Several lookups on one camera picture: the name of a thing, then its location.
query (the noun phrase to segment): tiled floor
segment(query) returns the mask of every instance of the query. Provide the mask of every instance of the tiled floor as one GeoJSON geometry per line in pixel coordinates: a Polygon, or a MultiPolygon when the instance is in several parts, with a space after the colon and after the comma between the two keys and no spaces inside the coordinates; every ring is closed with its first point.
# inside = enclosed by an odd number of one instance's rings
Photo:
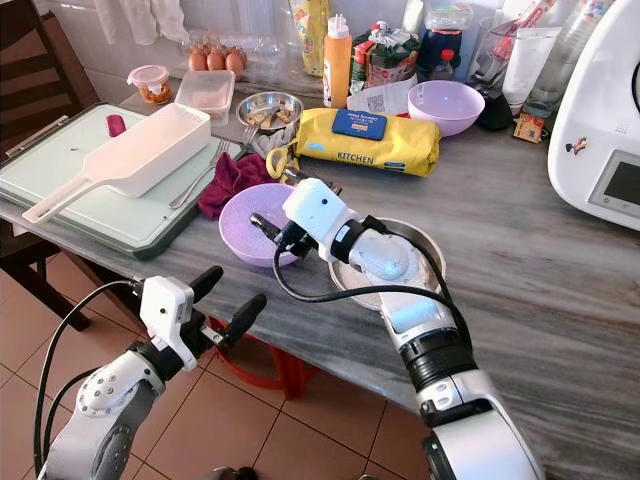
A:
{"type": "MultiPolygon", "coordinates": [[[[48,266],[49,280],[73,301],[93,290],[63,254],[48,266]]],[[[105,297],[87,310],[91,327],[65,332],[47,387],[50,399],[76,373],[119,355],[140,332],[105,297]]],[[[33,479],[31,437],[36,385],[48,340],[59,319],[0,273],[0,478],[33,479]]],[[[233,360],[272,372],[268,350],[242,341],[233,360]]],[[[68,393],[57,417],[70,417],[68,393]]],[[[181,372],[167,386],[136,436],[128,480],[195,479],[212,468],[254,466],[261,480],[424,480],[418,417],[329,374],[320,373],[307,394],[285,401],[280,391],[243,383],[218,358],[181,372]]]]}

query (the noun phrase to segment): yellow bottle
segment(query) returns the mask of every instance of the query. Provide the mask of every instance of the yellow bottle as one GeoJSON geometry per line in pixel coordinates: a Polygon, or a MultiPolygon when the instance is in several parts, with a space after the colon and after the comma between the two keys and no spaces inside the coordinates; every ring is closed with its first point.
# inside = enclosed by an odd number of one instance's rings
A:
{"type": "Polygon", "coordinates": [[[329,31],[324,37],[324,106],[346,108],[351,66],[351,35],[343,15],[329,19],[329,31]]]}

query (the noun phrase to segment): small jar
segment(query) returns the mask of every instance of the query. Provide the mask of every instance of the small jar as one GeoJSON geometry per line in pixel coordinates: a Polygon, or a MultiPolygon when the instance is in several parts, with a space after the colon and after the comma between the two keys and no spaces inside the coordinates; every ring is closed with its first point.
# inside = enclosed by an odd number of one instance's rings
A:
{"type": "Polygon", "coordinates": [[[147,103],[156,105],[166,103],[171,97],[169,88],[169,70],[162,65],[143,65],[134,68],[127,83],[138,87],[140,96],[147,103]]]}

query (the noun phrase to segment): clear plastic box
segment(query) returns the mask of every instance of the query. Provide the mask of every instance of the clear plastic box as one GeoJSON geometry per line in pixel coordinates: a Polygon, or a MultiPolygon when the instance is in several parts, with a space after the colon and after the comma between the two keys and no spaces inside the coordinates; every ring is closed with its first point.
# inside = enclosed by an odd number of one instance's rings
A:
{"type": "Polygon", "coordinates": [[[473,10],[463,2],[431,2],[427,4],[424,26],[428,30],[466,30],[471,25],[473,10]]]}
{"type": "Polygon", "coordinates": [[[176,103],[197,108],[211,117],[212,126],[229,122],[236,76],[229,70],[186,72],[176,94],[176,103]]]}

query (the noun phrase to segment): lavender bowl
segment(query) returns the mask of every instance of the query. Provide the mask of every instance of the lavender bowl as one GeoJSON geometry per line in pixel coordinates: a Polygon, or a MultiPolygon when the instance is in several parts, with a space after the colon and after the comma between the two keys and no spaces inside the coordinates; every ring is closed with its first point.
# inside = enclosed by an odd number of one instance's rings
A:
{"type": "Polygon", "coordinates": [[[464,83],[432,80],[409,90],[409,116],[428,120],[449,137],[465,131],[484,110],[484,98],[464,83]]]}
{"type": "MultiPolygon", "coordinates": [[[[282,183],[265,183],[247,188],[235,195],[225,205],[218,220],[220,236],[224,243],[245,262],[257,267],[273,265],[275,244],[262,231],[251,224],[252,213],[259,213],[279,228],[289,221],[282,211],[282,204],[293,187],[282,183]]],[[[280,256],[280,266],[296,260],[285,252],[280,256]]]]}

